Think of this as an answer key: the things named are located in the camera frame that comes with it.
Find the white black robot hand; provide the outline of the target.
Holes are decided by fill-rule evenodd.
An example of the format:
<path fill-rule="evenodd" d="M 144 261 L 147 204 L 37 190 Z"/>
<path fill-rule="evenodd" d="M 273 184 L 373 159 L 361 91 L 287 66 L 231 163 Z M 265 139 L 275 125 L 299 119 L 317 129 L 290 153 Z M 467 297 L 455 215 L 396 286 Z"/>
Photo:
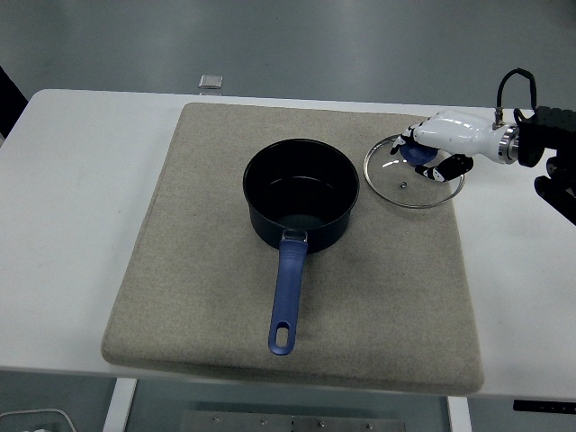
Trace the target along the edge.
<path fill-rule="evenodd" d="M 448 182 L 473 168 L 473 157 L 510 164 L 509 145 L 515 128 L 465 112 L 446 110 L 427 120 L 410 125 L 392 144 L 414 166 L 417 174 L 429 180 Z"/>

